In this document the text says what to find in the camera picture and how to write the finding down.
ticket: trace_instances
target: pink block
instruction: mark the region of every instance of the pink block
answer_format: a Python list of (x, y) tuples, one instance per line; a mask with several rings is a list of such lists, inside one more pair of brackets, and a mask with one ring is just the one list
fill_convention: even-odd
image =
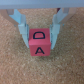
[(51, 49), (50, 30), (30, 29), (29, 48), (31, 56), (49, 56)]

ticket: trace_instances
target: cube top face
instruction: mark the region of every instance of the cube top face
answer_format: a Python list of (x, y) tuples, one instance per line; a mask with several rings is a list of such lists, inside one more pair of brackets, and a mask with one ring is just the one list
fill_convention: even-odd
[(30, 45), (48, 45), (50, 43), (50, 30), (43, 29), (30, 29), (29, 31), (29, 44)]

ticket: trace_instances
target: red cube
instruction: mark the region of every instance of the red cube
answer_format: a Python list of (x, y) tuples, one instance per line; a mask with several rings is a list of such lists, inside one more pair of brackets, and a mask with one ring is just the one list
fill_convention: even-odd
[(50, 30), (48, 28), (30, 29), (29, 48), (31, 56), (49, 56), (51, 49)]

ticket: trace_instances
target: cube front face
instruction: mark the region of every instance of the cube front face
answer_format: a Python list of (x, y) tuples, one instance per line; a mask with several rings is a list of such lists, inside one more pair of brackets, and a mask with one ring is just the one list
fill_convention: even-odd
[(29, 48), (31, 56), (49, 56), (51, 49), (50, 30), (30, 29)]

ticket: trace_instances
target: brown carpet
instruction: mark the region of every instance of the brown carpet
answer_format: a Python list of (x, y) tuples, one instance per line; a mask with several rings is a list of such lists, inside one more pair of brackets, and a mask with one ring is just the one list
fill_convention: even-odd
[[(49, 28), (56, 9), (21, 9), (30, 28)], [(61, 29), (48, 57), (31, 57), (17, 29), (0, 15), (0, 84), (84, 84), (84, 8)]]

